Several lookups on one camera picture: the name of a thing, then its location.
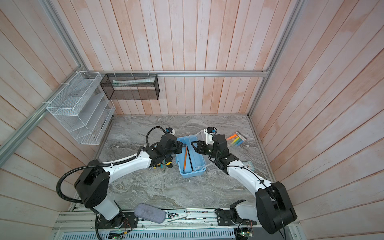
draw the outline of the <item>marble tabletop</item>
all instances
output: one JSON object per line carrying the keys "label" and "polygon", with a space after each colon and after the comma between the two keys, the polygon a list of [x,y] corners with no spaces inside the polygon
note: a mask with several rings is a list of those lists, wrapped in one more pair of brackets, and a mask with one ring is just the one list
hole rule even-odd
{"label": "marble tabletop", "polygon": [[[145,135],[154,126],[172,127],[176,137],[198,133],[214,126],[219,134],[230,136],[241,132],[247,141],[239,147],[228,145],[230,153],[241,161],[252,161],[255,172],[269,179],[248,118],[242,114],[231,115],[149,115],[119,116],[113,120],[111,131],[99,157],[99,161],[112,161],[135,154],[145,145]],[[160,140],[162,131],[153,130],[150,144]],[[175,159],[174,167],[165,169],[141,169],[112,182],[108,194],[123,210],[134,209],[146,203],[161,209],[229,207],[230,204],[255,197],[236,179],[220,171],[215,165],[207,167],[201,176],[184,179]]]}

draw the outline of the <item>blue plastic box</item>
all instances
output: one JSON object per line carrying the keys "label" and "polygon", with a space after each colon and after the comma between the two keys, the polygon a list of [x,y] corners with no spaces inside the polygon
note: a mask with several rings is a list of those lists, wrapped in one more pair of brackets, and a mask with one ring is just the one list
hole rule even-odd
{"label": "blue plastic box", "polygon": [[185,173],[183,173],[184,169],[184,159],[185,159],[185,147],[183,147],[183,152],[176,155],[176,161],[179,165],[180,174],[183,178],[194,177],[202,175],[206,170],[206,163],[203,155],[195,152],[193,147],[191,146],[191,142],[197,141],[196,135],[191,135],[187,137],[179,137],[178,141],[181,141],[183,144],[188,146],[189,154],[191,155],[192,167],[195,171],[192,171],[191,165],[189,162],[189,156],[187,153],[187,164],[185,165]]}

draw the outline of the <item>white wire basket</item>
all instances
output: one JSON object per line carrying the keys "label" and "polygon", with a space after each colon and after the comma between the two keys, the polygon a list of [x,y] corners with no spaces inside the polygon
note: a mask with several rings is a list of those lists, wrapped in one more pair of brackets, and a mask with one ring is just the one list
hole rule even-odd
{"label": "white wire basket", "polygon": [[47,106],[52,115],[77,116],[101,82],[97,72],[78,72]]}
{"label": "white wire basket", "polygon": [[79,144],[100,144],[115,111],[103,92],[95,92],[100,81],[100,73],[78,72],[47,107]]}

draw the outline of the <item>black wire basket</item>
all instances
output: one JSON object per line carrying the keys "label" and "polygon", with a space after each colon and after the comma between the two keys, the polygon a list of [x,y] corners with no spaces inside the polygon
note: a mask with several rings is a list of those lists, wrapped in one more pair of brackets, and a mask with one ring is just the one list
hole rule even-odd
{"label": "black wire basket", "polygon": [[158,100],[156,74],[108,73],[100,83],[109,100]]}

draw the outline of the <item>wooden plank wall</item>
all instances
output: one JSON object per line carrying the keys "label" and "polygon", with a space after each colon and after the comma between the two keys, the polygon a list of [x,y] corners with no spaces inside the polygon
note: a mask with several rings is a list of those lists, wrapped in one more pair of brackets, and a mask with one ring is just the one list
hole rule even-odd
{"label": "wooden plank wall", "polygon": [[[0,1],[0,144],[77,68],[38,0]],[[0,232],[45,239],[69,202],[56,194],[68,170],[87,164],[94,147],[79,145],[48,115],[0,169]],[[73,197],[79,174],[63,182]]]}
{"label": "wooden plank wall", "polygon": [[384,237],[383,13],[308,1],[252,116],[308,239]]}
{"label": "wooden plank wall", "polygon": [[[90,70],[263,70],[297,0],[52,0]],[[159,78],[117,114],[247,113],[261,78]]]}

